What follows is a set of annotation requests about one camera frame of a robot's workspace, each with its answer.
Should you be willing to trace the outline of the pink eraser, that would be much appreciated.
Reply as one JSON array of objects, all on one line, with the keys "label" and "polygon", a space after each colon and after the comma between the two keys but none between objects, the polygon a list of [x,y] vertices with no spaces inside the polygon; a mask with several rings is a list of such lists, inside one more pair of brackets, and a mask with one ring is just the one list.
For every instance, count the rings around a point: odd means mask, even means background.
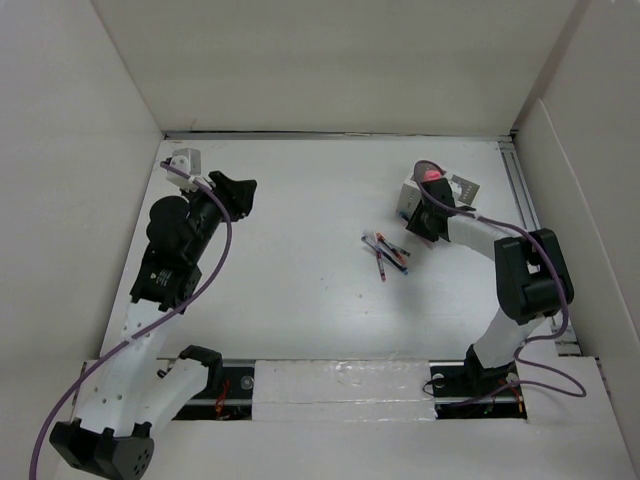
[{"label": "pink eraser", "polygon": [[423,182],[437,181],[443,177],[443,174],[439,170],[426,170],[423,175]]}]

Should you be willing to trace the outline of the red capped pen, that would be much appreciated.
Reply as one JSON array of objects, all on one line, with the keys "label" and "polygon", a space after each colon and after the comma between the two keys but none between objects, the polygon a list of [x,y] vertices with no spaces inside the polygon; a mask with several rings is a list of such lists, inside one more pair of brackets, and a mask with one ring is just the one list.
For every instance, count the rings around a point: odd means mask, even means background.
[{"label": "red capped pen", "polygon": [[385,269],[384,269],[382,251],[381,251],[379,246],[376,245],[374,247],[375,247],[375,251],[376,251],[376,261],[377,261],[377,266],[378,266],[380,279],[381,279],[382,282],[386,282],[386,272],[385,272]]}]

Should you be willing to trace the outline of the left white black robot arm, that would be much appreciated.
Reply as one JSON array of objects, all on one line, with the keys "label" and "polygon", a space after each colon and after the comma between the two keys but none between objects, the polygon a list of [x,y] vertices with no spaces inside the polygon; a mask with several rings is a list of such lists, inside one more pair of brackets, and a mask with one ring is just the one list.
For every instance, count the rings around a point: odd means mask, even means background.
[{"label": "left white black robot arm", "polygon": [[179,195],[149,212],[147,247],[130,291],[119,344],[91,372],[93,392],[70,421],[53,427],[49,442],[66,463],[102,479],[140,479],[151,464],[154,437],[197,395],[228,390],[219,352],[196,345],[148,387],[157,356],[186,308],[212,284],[198,266],[219,226],[230,229],[253,207],[257,183],[219,171],[207,179],[168,172]]}]

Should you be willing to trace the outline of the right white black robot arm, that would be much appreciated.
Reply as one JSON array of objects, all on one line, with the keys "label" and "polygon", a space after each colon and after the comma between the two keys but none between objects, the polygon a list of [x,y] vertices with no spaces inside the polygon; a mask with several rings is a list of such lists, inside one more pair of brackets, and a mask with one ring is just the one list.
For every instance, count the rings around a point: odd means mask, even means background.
[{"label": "right white black robot arm", "polygon": [[507,388],[522,385],[509,378],[523,348],[541,341],[538,326],[556,314],[561,337],[570,322],[574,288],[556,234],[549,229],[521,227],[457,206],[449,180],[435,172],[418,185],[421,201],[408,230],[431,242],[468,247],[495,267],[499,308],[485,333],[467,350],[463,365],[441,380],[431,380],[436,395],[460,395],[465,404],[478,403]]}]

